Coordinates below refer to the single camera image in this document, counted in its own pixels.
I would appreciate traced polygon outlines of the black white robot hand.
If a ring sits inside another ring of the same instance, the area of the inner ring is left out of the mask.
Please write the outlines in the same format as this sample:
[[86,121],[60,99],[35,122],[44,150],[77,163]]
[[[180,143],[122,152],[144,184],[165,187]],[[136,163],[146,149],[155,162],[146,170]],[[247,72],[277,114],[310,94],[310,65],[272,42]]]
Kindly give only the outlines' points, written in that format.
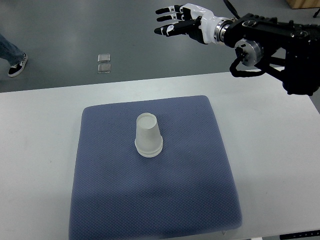
[[232,23],[229,18],[215,16],[211,10],[191,3],[160,8],[155,13],[160,16],[156,19],[158,22],[172,21],[156,28],[155,34],[166,37],[188,35],[204,45],[222,44],[223,29]]

